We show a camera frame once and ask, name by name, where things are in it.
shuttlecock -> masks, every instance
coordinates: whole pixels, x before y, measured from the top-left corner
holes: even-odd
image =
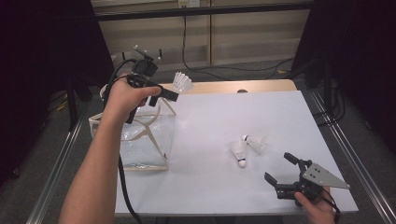
[[[184,93],[193,88],[191,79],[183,73],[176,72],[173,82],[173,89],[178,93]]]
[[[257,154],[262,154],[265,148],[265,138],[263,136],[249,136],[243,135],[242,140],[247,142],[249,146],[251,146]]]
[[[241,167],[245,167],[247,165],[246,147],[247,147],[247,142],[245,141],[237,141],[231,143],[231,152],[236,157],[236,159],[238,160],[238,164]]]

acrylic box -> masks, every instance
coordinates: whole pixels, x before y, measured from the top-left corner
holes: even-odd
[[[120,155],[124,170],[167,170],[175,129],[174,109],[160,98],[157,104],[138,108],[132,124],[125,123]],[[102,114],[89,118],[94,137]]]

